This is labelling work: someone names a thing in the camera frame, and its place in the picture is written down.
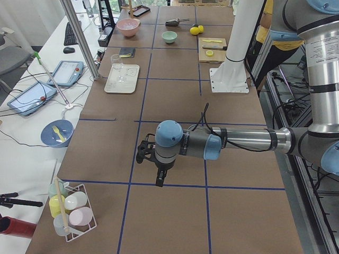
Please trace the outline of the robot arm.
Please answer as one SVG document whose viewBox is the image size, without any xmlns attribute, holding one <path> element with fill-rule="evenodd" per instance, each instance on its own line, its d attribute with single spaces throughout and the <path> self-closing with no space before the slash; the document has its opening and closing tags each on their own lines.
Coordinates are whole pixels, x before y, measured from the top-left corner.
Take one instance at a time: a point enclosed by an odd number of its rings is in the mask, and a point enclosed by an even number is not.
<svg viewBox="0 0 339 254">
<path fill-rule="evenodd" d="M 313 122 L 279 130 L 194 127 L 161 122 L 152 155 L 161 187 L 177 155 L 218 159 L 225 147 L 263 152 L 280 150 L 338 174 L 338 1 L 275 1 L 271 36 L 304 40 Z"/>
</svg>

